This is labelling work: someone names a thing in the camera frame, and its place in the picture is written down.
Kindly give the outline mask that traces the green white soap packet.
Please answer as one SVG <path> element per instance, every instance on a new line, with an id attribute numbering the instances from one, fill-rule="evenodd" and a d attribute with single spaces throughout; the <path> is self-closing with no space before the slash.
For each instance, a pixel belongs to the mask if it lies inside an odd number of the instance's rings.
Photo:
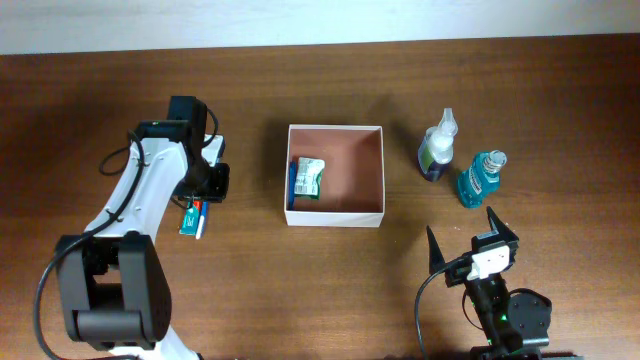
<path id="1" fill-rule="evenodd" d="M 322 159 L 300 157 L 297 161 L 293 186 L 295 197 L 308 197 L 318 200 L 321 193 L 321 181 L 325 169 Z"/>

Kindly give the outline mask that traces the red green toothpaste tube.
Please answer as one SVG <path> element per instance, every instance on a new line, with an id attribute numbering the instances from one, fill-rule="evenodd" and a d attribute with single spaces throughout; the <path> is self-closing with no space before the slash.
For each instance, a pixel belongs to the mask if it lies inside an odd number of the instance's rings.
<path id="1" fill-rule="evenodd" d="M 200 211 L 202 202 L 199 200 L 191 201 L 187 205 L 185 215 L 181 224 L 179 233 L 181 235 L 195 236 L 200 222 Z"/>

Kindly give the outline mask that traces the blue white toothbrush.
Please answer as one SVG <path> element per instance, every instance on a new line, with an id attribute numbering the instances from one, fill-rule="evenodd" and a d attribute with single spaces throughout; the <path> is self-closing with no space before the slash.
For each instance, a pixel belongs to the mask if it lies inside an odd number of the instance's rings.
<path id="1" fill-rule="evenodd" d="M 207 222 L 209 204 L 206 201 L 203 201 L 201 204 L 201 210 L 199 215 L 199 223 L 196 230 L 195 238 L 200 239 L 204 233 L 204 229 Z"/>

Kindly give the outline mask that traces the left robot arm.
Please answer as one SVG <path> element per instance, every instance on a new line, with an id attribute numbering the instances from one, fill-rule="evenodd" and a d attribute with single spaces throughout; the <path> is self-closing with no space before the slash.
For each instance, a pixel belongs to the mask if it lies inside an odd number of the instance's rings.
<path id="1" fill-rule="evenodd" d="M 59 286 L 66 332 L 110 359 L 198 359 L 171 326 L 172 299 L 155 238 L 172 198 L 222 202 L 229 188 L 225 140 L 194 96 L 174 96 L 164 120 L 129 134 L 112 195 L 78 235 L 56 244 L 47 271 Z"/>

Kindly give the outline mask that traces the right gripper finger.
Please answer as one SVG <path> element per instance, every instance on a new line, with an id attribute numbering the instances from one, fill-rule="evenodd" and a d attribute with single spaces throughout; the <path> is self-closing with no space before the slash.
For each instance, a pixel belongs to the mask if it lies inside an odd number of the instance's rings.
<path id="1" fill-rule="evenodd" d="M 429 245 L 429 273 L 440 272 L 446 265 L 441 249 L 430 226 L 426 227 Z"/>
<path id="2" fill-rule="evenodd" d="M 495 211 L 488 206 L 487 217 L 492 230 L 492 243 L 504 243 L 509 247 L 510 264 L 515 263 L 515 256 L 519 248 L 519 237 L 496 215 Z"/>

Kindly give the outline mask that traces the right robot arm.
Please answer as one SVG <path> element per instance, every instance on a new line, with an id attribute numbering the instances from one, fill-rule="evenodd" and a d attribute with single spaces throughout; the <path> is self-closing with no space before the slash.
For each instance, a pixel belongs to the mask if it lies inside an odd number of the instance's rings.
<path id="1" fill-rule="evenodd" d="M 419 317 L 421 294 L 439 275 L 451 288 L 465 287 L 463 298 L 472 302 L 487 344 L 470 350 L 471 359 L 540 359 L 549 345 L 552 302 L 527 288 L 507 289 L 502 274 L 515 263 L 519 237 L 491 208 L 486 209 L 490 230 L 471 239 L 471 250 L 447 262 L 435 235 L 426 229 L 429 245 L 429 277 L 420 286 L 414 303 Z"/>

